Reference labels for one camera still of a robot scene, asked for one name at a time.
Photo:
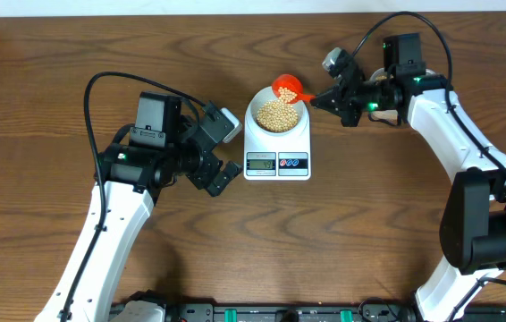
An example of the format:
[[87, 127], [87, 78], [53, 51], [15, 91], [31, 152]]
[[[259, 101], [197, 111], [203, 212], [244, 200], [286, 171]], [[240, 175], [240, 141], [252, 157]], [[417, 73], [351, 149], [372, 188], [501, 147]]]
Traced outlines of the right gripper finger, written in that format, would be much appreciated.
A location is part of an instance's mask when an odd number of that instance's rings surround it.
[[316, 102], [342, 102], [345, 92], [345, 86], [335, 84], [323, 92], [316, 94], [313, 100]]
[[346, 108], [342, 103], [337, 103], [334, 100], [328, 100], [326, 98], [314, 98], [310, 100], [310, 104], [316, 108], [324, 110], [330, 114], [344, 118], [346, 116]]

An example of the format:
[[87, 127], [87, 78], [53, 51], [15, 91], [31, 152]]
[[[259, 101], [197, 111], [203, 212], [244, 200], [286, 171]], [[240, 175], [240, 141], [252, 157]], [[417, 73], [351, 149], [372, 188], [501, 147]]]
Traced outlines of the red plastic measuring scoop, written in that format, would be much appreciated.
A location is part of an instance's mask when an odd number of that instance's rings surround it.
[[290, 74], [281, 74], [272, 83], [274, 95], [286, 103], [295, 104], [299, 101], [309, 102], [315, 95], [307, 94], [300, 80]]

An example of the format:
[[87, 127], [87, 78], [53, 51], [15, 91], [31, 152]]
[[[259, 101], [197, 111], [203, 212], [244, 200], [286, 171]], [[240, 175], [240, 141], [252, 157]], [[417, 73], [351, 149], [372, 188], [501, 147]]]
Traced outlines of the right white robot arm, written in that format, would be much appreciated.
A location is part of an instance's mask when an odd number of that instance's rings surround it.
[[451, 180], [439, 228], [443, 252], [415, 292], [422, 321], [454, 321], [489, 283], [506, 271], [506, 155], [463, 110], [448, 77], [426, 67], [417, 33], [384, 39], [384, 67], [367, 77], [354, 55], [336, 47], [323, 67], [331, 88], [311, 105], [358, 125], [363, 113], [395, 111], [417, 131]]

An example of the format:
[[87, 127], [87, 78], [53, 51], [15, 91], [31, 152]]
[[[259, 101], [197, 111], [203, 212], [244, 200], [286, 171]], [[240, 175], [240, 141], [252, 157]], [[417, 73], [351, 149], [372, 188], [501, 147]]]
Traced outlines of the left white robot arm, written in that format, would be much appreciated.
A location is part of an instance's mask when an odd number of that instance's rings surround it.
[[213, 103], [181, 112], [185, 98], [144, 91], [136, 121], [123, 126], [100, 155], [100, 174], [77, 244], [39, 321], [106, 321], [131, 247], [162, 189], [186, 176], [219, 195], [241, 165], [213, 153], [242, 125]]

